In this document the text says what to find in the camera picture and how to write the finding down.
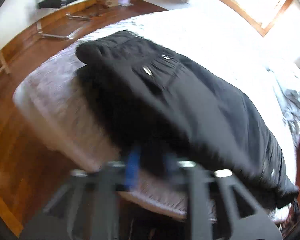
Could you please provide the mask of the purple plastic bag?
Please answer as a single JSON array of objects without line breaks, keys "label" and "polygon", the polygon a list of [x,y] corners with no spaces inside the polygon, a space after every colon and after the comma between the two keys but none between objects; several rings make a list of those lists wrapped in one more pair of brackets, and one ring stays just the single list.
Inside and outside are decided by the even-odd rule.
[{"label": "purple plastic bag", "polygon": [[132,5],[130,0],[118,0],[118,4],[123,7],[128,7]]}]

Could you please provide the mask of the grey folded duvet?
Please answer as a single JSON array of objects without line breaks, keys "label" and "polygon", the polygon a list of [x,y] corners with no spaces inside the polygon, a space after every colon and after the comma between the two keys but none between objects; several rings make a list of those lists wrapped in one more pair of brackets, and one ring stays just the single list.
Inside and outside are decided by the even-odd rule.
[{"label": "grey folded duvet", "polygon": [[267,70],[270,83],[279,103],[283,122],[289,127],[293,143],[300,141],[300,76],[292,73]]}]

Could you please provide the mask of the black pants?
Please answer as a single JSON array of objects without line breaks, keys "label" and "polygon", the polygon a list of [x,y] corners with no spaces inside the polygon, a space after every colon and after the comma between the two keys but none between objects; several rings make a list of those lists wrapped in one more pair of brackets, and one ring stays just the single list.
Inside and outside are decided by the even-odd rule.
[{"label": "black pants", "polygon": [[278,141],[240,89],[127,30],[82,42],[75,54],[88,106],[122,150],[140,146],[145,160],[172,152],[232,170],[269,209],[298,196]]}]

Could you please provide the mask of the white bed sheet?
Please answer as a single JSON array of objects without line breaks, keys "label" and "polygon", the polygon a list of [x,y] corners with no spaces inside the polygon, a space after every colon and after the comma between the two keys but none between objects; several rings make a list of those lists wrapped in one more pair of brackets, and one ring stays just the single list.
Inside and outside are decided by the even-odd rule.
[{"label": "white bed sheet", "polygon": [[101,35],[128,30],[197,62],[243,91],[282,147],[287,176],[296,181],[296,149],[277,96],[300,91],[296,65],[270,53],[246,24],[226,26],[193,9],[154,12],[107,26]]}]

